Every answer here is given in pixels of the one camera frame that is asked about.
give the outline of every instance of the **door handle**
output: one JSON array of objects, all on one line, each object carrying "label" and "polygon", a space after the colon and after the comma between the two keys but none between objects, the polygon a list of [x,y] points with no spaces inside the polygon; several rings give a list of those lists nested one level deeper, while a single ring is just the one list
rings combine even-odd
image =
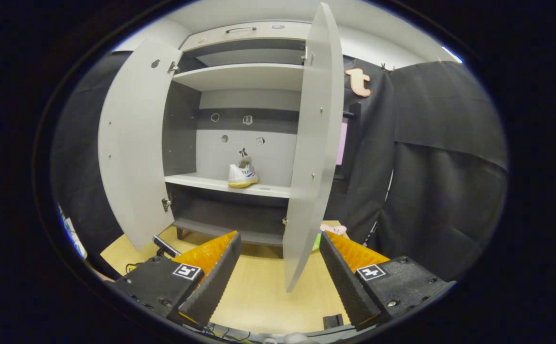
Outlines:
[{"label": "door handle", "polygon": [[243,28],[234,28],[234,29],[228,29],[227,31],[225,31],[225,33],[230,33],[233,30],[243,30],[243,29],[251,29],[251,30],[256,30],[257,28],[255,26],[245,26]]}]

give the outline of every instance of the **drawer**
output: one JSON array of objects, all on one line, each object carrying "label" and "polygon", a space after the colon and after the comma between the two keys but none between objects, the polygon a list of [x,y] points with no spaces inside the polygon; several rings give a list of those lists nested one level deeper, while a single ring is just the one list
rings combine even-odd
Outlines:
[{"label": "drawer", "polygon": [[182,52],[218,43],[254,39],[305,41],[311,24],[297,21],[254,21],[223,26],[190,35],[180,47]]}]

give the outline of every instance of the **cabinet door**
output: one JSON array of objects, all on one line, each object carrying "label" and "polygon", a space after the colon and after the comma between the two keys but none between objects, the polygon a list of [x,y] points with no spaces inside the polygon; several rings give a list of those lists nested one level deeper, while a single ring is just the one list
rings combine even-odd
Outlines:
[{"label": "cabinet door", "polygon": [[119,226],[140,250],[173,221],[161,149],[165,100],[180,60],[177,48],[144,41],[125,61],[99,120],[97,154],[102,183]]},{"label": "cabinet door", "polygon": [[310,257],[337,160],[344,69],[337,24],[327,4],[318,6],[306,47],[289,222],[282,239],[287,292],[295,287]]}]

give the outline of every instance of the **sneaker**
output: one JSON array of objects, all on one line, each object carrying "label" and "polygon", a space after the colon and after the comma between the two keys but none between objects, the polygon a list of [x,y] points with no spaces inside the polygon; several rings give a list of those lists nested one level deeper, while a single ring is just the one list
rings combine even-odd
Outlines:
[{"label": "sneaker", "polygon": [[238,165],[229,165],[229,179],[227,185],[236,189],[241,189],[259,182],[259,176],[252,166],[252,158],[246,154],[246,150],[242,148],[239,152],[242,159]]}]

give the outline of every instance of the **cabinet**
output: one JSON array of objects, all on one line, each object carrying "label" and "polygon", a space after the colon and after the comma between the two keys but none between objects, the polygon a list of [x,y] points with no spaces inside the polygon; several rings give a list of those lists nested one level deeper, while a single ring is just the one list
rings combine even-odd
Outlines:
[{"label": "cabinet", "polygon": [[[282,246],[285,288],[295,287],[329,198],[343,107],[329,6],[321,3],[313,23],[301,24],[307,29],[292,28],[293,35],[305,41],[288,38],[298,45],[287,49],[299,64],[231,56],[229,64],[174,74],[170,65],[182,65],[184,50],[276,39],[257,30],[221,39],[224,28],[202,33],[201,46],[188,43],[202,40],[192,35],[180,50],[145,41],[124,63],[104,101],[97,151],[110,207],[136,248],[171,224],[211,235],[238,229],[244,241]],[[243,116],[252,116],[250,126]],[[261,182],[230,189],[227,168],[241,146]]]}]

